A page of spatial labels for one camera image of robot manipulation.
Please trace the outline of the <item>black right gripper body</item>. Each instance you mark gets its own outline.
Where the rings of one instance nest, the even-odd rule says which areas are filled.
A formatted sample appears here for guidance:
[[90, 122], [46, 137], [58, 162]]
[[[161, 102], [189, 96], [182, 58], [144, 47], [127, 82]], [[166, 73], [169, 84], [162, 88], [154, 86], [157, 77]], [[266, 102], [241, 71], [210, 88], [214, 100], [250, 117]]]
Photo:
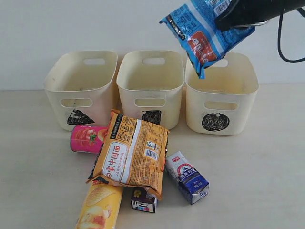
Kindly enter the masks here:
[[233, 24], [255, 24], [304, 5], [304, 0], [238, 0], [229, 13], [229, 18]]

